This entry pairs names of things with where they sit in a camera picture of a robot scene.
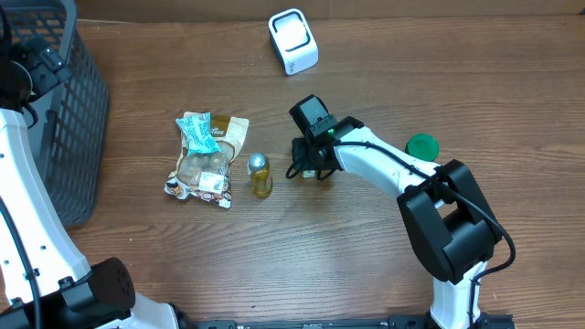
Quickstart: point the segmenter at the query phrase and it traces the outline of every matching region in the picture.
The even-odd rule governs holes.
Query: silver cap
[[[248,161],[248,168],[251,171],[260,171],[266,167],[266,156],[262,153],[255,153],[250,155]]]

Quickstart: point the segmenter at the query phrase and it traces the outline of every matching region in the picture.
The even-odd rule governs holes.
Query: white label
[[[199,190],[221,194],[221,192],[223,192],[223,183],[223,175],[203,172],[201,173],[201,178],[199,179]]]

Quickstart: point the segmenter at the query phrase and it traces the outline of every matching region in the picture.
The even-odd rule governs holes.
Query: yellow liquid
[[[269,196],[272,193],[272,176],[271,167],[266,164],[266,167],[258,172],[251,174],[252,192],[256,196]]]

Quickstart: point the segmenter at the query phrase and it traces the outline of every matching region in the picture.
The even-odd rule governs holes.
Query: green lid
[[[423,161],[434,161],[439,155],[439,143],[427,133],[419,133],[406,144],[405,152]]]

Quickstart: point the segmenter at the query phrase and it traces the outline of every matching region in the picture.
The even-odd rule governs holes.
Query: bottle lid
[[[248,169],[251,171],[260,171],[266,167],[266,156],[262,153],[255,153],[250,155],[248,161]]]
[[[434,161],[439,155],[439,143],[427,133],[419,133],[406,144],[405,152],[423,161]]]

